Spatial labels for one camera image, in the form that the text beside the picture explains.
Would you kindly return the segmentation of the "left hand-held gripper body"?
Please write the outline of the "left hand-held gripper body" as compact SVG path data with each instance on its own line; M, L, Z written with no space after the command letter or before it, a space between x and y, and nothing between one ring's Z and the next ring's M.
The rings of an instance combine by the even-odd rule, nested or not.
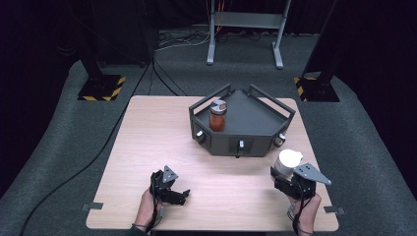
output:
M171 190L178 175L167 165L165 165L161 171L162 176L159 179L159 183L150 183L150 193L164 203L182 206L185 203L185 198L181 197L181 193Z

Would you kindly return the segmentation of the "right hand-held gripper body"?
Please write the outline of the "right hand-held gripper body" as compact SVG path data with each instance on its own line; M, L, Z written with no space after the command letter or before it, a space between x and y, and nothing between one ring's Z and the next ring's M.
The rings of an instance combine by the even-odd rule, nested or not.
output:
M278 175L274 187L295 200L307 200L316 194L317 183L330 185L331 181L311 163L298 165L290 177Z

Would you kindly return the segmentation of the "white jar with white lid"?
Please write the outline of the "white jar with white lid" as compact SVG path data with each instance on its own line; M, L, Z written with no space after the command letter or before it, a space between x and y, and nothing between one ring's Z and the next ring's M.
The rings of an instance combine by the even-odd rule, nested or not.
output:
M273 168L279 175L290 177L293 174L294 168L301 163L302 159L303 154L300 151L284 149L279 153Z

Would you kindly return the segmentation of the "dark grey corner rack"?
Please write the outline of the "dark grey corner rack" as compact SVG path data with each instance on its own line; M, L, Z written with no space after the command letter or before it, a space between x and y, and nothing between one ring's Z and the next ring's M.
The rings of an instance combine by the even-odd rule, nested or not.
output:
M227 103L225 127L209 127L209 107ZM295 110L254 85L237 90L226 85L189 107L192 138L212 155L264 156L285 143Z

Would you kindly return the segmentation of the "glass spice jar orange powder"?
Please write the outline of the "glass spice jar orange powder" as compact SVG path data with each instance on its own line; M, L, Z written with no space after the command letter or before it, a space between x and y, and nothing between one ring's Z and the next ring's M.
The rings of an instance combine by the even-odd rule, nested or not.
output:
M227 103L218 99L213 101L209 107L209 127L215 132L221 132L225 127L225 115L227 112Z

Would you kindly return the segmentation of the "person's right hand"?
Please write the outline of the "person's right hand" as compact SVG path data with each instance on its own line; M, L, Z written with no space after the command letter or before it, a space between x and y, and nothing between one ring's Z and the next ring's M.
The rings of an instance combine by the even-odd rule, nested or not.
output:
M313 236L316 215L321 204L322 198L315 194L312 198L302 203L288 197L290 206L287 215L292 221L293 229L297 236Z

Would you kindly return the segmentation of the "person's left hand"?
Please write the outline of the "person's left hand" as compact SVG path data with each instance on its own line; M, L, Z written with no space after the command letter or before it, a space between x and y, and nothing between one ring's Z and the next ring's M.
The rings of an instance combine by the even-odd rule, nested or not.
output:
M146 232L152 223L156 223L162 208L163 203L155 200L149 190L145 190L142 194L134 224L138 229Z

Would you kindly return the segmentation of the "black base with hazard tape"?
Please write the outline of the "black base with hazard tape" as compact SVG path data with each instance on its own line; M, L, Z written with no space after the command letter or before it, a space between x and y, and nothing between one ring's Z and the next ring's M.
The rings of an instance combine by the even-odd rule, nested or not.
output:
M331 83L316 78L294 78L297 92L302 101L339 102Z
M125 81L126 78L120 75L103 75L98 79L89 78L80 90L78 100L115 100Z

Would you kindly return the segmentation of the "grey metal stand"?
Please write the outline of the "grey metal stand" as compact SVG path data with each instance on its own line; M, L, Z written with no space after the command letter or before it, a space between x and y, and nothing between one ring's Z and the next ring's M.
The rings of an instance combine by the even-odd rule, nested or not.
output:
M260 13L238 13L218 11L215 7L215 0L208 0L208 56L207 64L214 63L215 55L215 28L252 28L278 30L276 40L271 44L274 56L275 67L282 70L284 65L280 53L280 42L282 40L290 5L292 0L284 0L284 9L281 14L260 14Z

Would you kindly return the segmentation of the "black post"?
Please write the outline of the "black post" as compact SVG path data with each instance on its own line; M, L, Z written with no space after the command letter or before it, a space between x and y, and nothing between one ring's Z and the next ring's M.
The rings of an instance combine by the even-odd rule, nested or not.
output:
M89 77L97 81L102 73L95 58L96 35L91 0L71 0L70 3L77 30L78 54Z
M349 0L334 0L303 75L319 72L316 82L329 84L355 35Z

